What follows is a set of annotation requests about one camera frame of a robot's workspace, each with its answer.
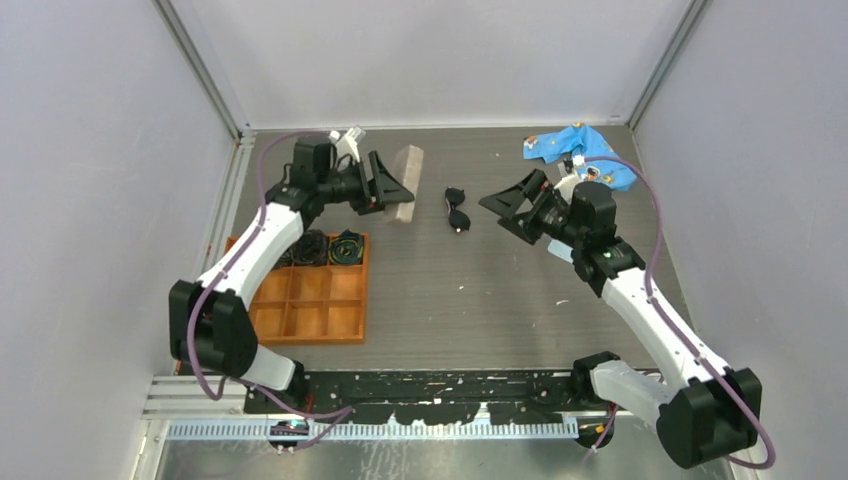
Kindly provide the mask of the beige glasses case green lining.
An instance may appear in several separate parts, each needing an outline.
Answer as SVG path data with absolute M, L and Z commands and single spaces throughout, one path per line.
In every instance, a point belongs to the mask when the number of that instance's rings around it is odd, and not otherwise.
M 420 185 L 424 164 L 424 150 L 414 145 L 403 147 L 396 155 L 390 172 L 395 179 L 414 196 L 410 202 L 389 205 L 385 211 L 385 221 L 391 226 L 401 226 L 412 222 L 415 199 Z

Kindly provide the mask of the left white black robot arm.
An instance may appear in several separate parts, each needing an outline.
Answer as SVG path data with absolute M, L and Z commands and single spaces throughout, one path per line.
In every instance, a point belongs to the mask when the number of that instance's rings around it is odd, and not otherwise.
M 414 201 L 375 151 L 337 164 L 339 140 L 327 134 L 296 138 L 283 178 L 260 199 L 254 220 L 225 255 L 196 280 L 178 280 L 168 295 L 171 356 L 190 364 L 213 400 L 203 373 L 211 371 L 268 390 L 280 412 L 298 412 L 307 398 L 300 362 L 262 346 L 249 317 L 253 297 L 284 252 L 294 245 L 328 204 L 348 204 L 358 215 Z

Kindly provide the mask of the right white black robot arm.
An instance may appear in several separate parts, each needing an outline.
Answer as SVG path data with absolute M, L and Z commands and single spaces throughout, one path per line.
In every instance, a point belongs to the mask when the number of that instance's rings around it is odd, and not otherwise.
M 674 311 L 645 261 L 618 235 L 610 187 L 583 181 L 565 198 L 535 169 L 479 204 L 529 244 L 547 235 L 568 246 L 578 277 L 624 320 L 663 377 L 651 380 L 611 352 L 584 357 L 573 364 L 570 392 L 577 406 L 624 408 L 654 429 L 684 469 L 762 441 L 759 378 L 749 368 L 731 367 Z

